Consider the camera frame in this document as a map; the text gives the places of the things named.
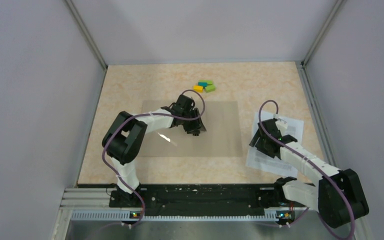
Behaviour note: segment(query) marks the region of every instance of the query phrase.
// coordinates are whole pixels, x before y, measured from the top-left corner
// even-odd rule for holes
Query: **tabletop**
[[[202,79],[213,80],[216,86],[215,91],[202,93],[206,102],[214,105],[237,103],[235,114],[238,117],[241,154],[194,156],[188,153],[189,155],[185,156],[138,156],[135,159],[136,173],[141,183],[273,183],[281,176],[246,166],[248,144],[253,137],[251,131],[254,115],[260,105],[268,99],[277,101],[280,115],[304,121],[303,147],[323,158],[294,62],[110,65],[103,83],[78,183],[117,182],[115,174],[101,159],[103,151],[101,142],[119,112],[138,114],[143,110],[145,103],[175,102],[184,90],[192,89]],[[194,93],[187,95],[199,101]],[[275,107],[268,104],[264,110],[274,112]],[[301,173],[298,173],[298,179],[308,181]]]

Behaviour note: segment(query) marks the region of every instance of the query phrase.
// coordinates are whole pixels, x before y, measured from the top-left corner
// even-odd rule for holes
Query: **wooden table surface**
[[[136,172],[141,183],[273,183],[279,175],[246,167],[254,114],[268,99],[278,102],[280,115],[304,121],[302,145],[323,158],[294,62],[111,65],[104,80],[78,183],[117,182],[115,174],[102,162],[101,141],[119,112],[141,113],[145,100],[175,102],[183,90],[191,89],[200,79],[211,79],[216,85],[216,91],[202,94],[206,101],[237,101],[243,156],[137,157]],[[268,104],[264,110],[274,112],[275,108]],[[298,173],[298,179],[307,181],[301,173]]]

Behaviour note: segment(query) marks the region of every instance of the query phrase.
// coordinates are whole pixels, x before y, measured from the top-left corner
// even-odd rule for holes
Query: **yellow block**
[[[198,93],[202,93],[204,91],[204,87],[195,85],[193,86],[193,90],[197,91]]]

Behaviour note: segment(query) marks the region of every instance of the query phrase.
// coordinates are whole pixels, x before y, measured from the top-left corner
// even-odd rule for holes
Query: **gray wall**
[[[109,65],[302,60],[334,0],[74,0]]]
[[[0,0],[0,240],[51,236],[102,79],[62,0]]]
[[[384,237],[384,1],[349,0],[308,66],[337,161],[360,176]]]

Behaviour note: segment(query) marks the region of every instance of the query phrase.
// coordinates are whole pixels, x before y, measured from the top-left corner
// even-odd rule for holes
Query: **sheet of paper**
[[[304,121],[297,120],[285,116],[279,116],[281,119],[285,120],[288,124],[286,134],[293,136],[298,140],[298,143],[301,143],[303,140],[303,132],[304,132]],[[273,118],[273,113],[262,111],[261,112],[261,120],[267,120]],[[252,136],[258,130],[258,113],[256,112],[254,115],[254,122],[252,124]],[[262,170],[264,172],[269,172],[285,177],[294,177],[298,176],[298,170],[286,163],[279,158],[271,158],[264,153],[258,151],[255,147],[249,147],[248,156],[246,157],[246,166],[258,170]]]

